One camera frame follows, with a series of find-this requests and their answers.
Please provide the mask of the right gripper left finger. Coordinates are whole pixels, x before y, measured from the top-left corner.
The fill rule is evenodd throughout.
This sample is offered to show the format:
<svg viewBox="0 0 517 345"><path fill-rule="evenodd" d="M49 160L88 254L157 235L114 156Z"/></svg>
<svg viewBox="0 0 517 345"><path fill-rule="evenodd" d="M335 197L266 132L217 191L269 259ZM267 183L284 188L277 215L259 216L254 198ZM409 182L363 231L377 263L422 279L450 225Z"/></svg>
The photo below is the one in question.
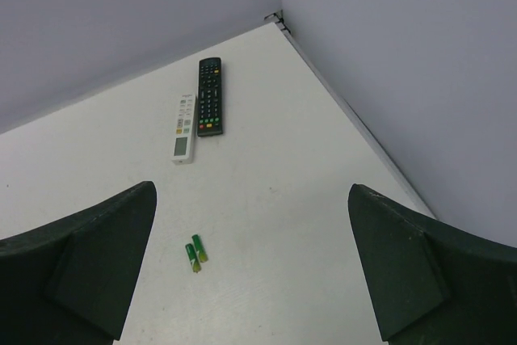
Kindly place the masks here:
<svg viewBox="0 0 517 345"><path fill-rule="evenodd" d="M1 241L3 344L120 339L157 207L144 181Z"/></svg>

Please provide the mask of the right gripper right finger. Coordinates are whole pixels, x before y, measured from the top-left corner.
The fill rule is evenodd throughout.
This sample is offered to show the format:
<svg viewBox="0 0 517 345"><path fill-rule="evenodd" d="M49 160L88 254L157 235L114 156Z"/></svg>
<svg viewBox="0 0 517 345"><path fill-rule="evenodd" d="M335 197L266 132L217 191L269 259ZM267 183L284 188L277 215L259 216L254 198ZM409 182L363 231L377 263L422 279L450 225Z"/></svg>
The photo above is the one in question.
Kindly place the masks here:
<svg viewBox="0 0 517 345"><path fill-rule="evenodd" d="M514 344L516 249L415 212L363 184L348 212L389 344Z"/></svg>

